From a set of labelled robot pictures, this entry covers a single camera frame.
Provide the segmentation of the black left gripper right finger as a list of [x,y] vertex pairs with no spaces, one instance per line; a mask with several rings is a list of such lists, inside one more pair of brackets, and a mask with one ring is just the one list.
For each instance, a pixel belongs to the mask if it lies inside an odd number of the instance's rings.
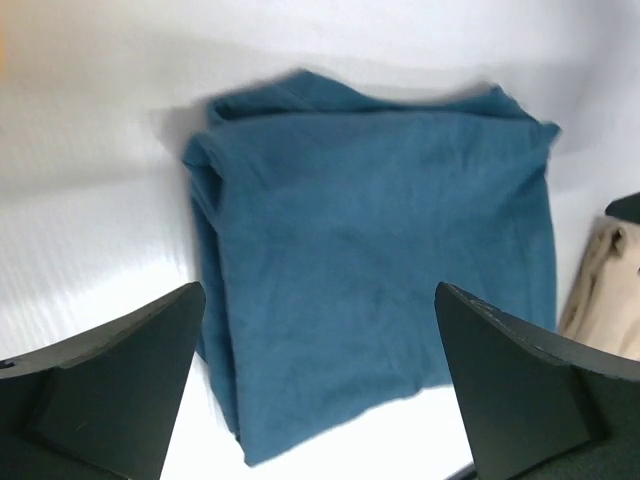
[[465,479],[636,479],[639,364],[447,283],[435,309],[473,465]]

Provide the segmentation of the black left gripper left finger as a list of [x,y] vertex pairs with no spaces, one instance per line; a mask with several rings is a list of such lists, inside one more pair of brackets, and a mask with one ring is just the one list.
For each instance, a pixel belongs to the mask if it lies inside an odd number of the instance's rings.
[[2,478],[159,478],[204,306],[201,284],[188,283],[2,360]]

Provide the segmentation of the dark blue t shirt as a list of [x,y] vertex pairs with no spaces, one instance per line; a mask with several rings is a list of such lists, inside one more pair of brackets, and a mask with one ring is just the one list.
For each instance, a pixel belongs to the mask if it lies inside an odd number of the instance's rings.
[[502,89],[401,104],[301,71],[206,115],[183,156],[198,351],[248,465],[449,384],[442,282],[555,327],[546,170],[560,129]]

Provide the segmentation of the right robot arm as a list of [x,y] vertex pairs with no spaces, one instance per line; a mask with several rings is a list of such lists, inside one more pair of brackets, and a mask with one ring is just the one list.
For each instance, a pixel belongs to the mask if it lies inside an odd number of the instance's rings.
[[605,215],[620,221],[640,224],[640,193],[634,193],[612,201],[605,209]]

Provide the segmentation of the beige folded t shirt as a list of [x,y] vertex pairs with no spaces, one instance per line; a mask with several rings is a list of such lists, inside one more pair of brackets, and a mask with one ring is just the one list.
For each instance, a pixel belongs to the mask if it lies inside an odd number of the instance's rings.
[[613,355],[639,359],[639,226],[605,217],[584,252],[559,333]]

